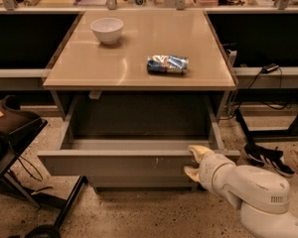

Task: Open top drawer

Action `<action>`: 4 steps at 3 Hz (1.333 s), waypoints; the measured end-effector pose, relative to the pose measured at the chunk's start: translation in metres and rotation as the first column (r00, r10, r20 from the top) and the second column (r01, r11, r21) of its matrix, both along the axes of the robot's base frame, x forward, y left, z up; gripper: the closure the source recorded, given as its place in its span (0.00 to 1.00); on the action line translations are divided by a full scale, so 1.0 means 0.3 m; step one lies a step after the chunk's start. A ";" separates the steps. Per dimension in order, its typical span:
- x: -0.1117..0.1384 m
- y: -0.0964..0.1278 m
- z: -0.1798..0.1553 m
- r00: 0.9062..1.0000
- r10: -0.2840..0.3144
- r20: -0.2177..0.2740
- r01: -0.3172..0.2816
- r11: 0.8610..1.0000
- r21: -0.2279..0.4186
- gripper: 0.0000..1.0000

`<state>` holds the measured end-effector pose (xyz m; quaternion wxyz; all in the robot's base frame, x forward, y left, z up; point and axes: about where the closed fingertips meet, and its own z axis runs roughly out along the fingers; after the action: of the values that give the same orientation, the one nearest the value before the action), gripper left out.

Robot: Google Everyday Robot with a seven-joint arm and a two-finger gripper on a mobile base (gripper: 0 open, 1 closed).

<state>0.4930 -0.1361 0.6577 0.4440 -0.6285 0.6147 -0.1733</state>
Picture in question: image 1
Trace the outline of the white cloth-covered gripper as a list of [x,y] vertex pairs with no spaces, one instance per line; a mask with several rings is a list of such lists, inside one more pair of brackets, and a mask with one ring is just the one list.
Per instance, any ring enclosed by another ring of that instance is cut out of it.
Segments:
[[189,151],[200,166],[199,169],[184,166],[185,174],[193,181],[200,182],[208,191],[224,192],[228,175],[236,168],[236,164],[203,145],[190,145]]

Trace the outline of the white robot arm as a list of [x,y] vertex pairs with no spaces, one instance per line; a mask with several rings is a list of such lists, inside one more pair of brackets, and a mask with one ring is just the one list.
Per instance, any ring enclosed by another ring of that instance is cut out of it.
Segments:
[[288,180],[258,167],[238,166],[202,145],[191,145],[189,151],[199,165],[185,166],[185,174],[238,210],[241,224],[250,234],[298,238],[298,218],[289,211]]

